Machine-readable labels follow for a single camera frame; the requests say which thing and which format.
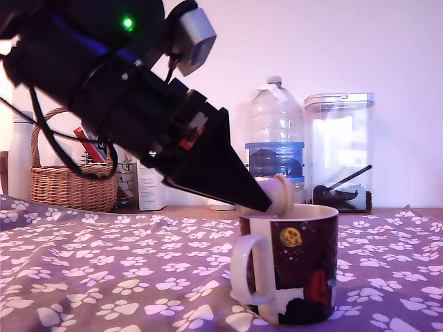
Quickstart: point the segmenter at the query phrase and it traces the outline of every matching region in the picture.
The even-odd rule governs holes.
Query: robotic arm
[[[212,26],[194,0],[164,16],[161,0],[6,1],[0,39],[19,36],[3,57],[6,74],[157,169],[166,185],[266,212],[271,200],[230,145],[228,111],[150,70],[166,54],[170,74],[191,74],[213,46]]]

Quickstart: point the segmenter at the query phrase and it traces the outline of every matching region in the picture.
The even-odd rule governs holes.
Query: wicker basket
[[[53,109],[45,115],[45,119],[49,120],[64,112],[67,110]],[[35,126],[31,138],[32,201],[73,209],[109,212],[115,206],[117,197],[116,176],[95,181],[81,178],[66,166],[42,167],[38,150],[39,132],[40,128]],[[112,160],[108,158],[106,165],[82,165],[80,168],[83,173],[101,176],[111,171]]]

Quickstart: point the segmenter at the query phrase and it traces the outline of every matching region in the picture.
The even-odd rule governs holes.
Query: white bottle
[[[34,118],[33,112],[23,112]],[[14,114],[14,133],[8,154],[9,196],[30,201],[31,189],[31,150],[30,137],[33,124]]]
[[[249,109],[246,128],[246,166],[257,181],[276,174],[291,180],[296,192],[305,186],[303,112],[271,76]]]

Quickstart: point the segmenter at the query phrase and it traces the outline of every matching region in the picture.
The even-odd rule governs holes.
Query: fabric
[[[2,331],[287,331],[231,293],[237,221],[0,196],[0,227]],[[443,331],[443,224],[407,210],[338,230],[336,310],[294,331]]]

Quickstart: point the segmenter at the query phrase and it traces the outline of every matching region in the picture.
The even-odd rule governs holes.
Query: mug
[[[338,211],[295,204],[284,216],[240,217],[230,262],[235,298],[272,324],[326,320],[336,294]]]

